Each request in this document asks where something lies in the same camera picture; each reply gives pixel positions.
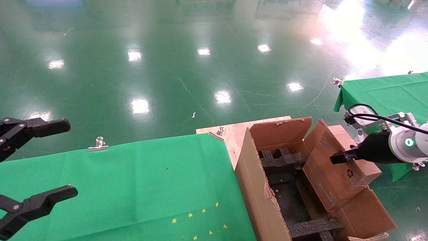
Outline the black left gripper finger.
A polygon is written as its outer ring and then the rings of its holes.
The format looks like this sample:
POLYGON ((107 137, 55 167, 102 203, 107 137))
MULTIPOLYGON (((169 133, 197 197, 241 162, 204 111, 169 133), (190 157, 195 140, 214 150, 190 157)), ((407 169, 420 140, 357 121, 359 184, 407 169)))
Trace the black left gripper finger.
POLYGON ((3 162, 32 138, 43 138, 71 130, 65 119, 45 121, 42 118, 5 118, 0 125, 0 161, 3 162))
POLYGON ((22 202, 1 195, 0 208, 6 214, 0 220, 0 238, 9 240, 27 223, 49 215, 57 203, 77 195, 78 191, 73 186, 63 186, 39 193, 22 202))

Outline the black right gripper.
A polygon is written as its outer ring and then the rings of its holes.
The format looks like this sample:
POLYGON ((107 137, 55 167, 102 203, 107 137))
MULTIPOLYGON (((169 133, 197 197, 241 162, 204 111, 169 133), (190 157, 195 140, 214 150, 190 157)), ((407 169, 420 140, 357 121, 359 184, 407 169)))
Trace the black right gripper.
POLYGON ((349 163, 353 160, 365 160, 380 164, 402 163, 391 151, 389 140, 391 133, 377 131, 369 134, 356 150, 347 150, 330 156, 332 164, 349 163))

